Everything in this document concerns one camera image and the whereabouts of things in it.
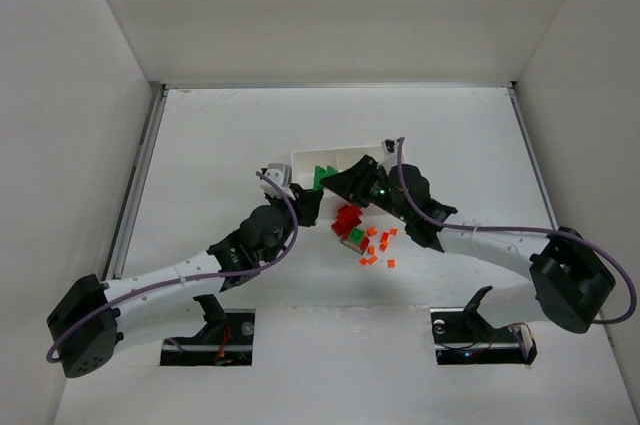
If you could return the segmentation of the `green lego brick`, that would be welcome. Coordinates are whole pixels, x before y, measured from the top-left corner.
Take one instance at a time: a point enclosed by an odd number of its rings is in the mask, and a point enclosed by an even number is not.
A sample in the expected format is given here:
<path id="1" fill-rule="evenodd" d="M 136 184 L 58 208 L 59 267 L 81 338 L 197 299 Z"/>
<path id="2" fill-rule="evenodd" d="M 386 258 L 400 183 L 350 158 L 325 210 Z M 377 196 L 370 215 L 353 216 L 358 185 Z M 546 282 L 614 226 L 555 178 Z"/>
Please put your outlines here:
<path id="1" fill-rule="evenodd" d="M 314 174 L 313 174 L 313 190 L 314 191 L 322 190 L 323 189 L 322 180 L 326 177 L 333 176 L 337 173 L 338 173 L 338 170 L 330 165 L 327 165 L 326 167 L 316 165 L 314 167 Z"/>

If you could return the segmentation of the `green red lego block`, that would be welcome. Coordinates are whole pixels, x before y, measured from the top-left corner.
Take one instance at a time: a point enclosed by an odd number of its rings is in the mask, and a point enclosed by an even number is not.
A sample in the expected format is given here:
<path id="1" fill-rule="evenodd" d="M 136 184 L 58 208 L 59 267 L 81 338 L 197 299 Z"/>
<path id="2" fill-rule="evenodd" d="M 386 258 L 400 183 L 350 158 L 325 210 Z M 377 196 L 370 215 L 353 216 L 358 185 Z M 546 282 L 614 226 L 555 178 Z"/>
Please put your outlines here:
<path id="1" fill-rule="evenodd" d="M 348 234 L 341 238 L 341 242 L 356 253 L 363 255 L 369 247 L 370 240 L 363 229 L 354 227 Z"/>

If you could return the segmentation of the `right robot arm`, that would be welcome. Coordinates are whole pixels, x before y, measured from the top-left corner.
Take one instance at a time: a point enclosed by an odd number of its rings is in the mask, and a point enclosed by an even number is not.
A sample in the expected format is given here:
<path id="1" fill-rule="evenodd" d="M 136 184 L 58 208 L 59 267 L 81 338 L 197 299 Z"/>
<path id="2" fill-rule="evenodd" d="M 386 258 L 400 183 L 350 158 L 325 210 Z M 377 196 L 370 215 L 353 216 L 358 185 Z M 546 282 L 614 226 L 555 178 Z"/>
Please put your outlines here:
<path id="1" fill-rule="evenodd" d="M 494 329 L 549 321 L 584 334 L 615 285 L 577 232 L 489 232 L 435 200 L 428 180 L 413 165 L 385 169 L 365 155 L 321 184 L 353 205 L 373 205 L 401 220 L 406 234 L 423 248 L 472 257 L 523 277 L 523 284 L 509 288 L 484 286 L 471 300 L 473 312 Z"/>

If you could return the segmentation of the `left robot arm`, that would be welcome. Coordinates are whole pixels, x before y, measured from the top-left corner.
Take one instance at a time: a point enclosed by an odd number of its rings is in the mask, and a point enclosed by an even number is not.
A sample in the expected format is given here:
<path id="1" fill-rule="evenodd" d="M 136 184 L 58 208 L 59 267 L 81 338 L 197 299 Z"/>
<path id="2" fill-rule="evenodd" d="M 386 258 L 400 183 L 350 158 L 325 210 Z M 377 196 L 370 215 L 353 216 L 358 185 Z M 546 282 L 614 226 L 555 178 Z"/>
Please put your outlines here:
<path id="1" fill-rule="evenodd" d="M 200 335 L 225 319 L 216 295 L 258 277 L 293 249 L 302 227 L 315 225 L 324 193 L 293 183 L 273 186 L 266 204 L 255 208 L 238 228 L 195 256 L 155 272 L 128 279 L 77 279 L 46 319 L 52 345 L 50 364 L 67 378 L 87 375 L 115 353 L 143 338 L 185 337 L 168 315 L 199 311 Z"/>

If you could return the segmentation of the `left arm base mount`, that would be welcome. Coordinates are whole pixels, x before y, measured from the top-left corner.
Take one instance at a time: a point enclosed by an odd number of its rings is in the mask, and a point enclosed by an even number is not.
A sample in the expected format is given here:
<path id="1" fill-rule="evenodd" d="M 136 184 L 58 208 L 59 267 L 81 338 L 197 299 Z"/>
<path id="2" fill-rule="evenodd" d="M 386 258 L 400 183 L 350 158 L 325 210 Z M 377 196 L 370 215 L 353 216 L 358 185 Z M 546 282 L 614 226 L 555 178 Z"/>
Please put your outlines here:
<path id="1" fill-rule="evenodd" d="M 204 324 L 192 334 L 166 339 L 159 364 L 164 367 L 251 366 L 256 311 L 224 309 L 214 295 L 198 296 L 193 302 L 199 304 Z"/>

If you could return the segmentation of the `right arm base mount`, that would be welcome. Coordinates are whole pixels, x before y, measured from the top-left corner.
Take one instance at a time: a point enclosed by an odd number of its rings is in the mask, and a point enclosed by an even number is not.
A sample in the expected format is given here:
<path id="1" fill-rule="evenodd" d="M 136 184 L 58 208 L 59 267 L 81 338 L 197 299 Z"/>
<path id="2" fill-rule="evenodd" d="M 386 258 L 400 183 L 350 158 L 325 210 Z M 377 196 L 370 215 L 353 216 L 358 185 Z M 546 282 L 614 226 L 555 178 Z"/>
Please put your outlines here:
<path id="1" fill-rule="evenodd" d="M 431 333 L 439 366 L 531 366 L 538 355 L 530 326 L 523 322 L 492 327 L 478 312 L 491 286 L 482 287 L 464 307 L 430 309 Z"/>

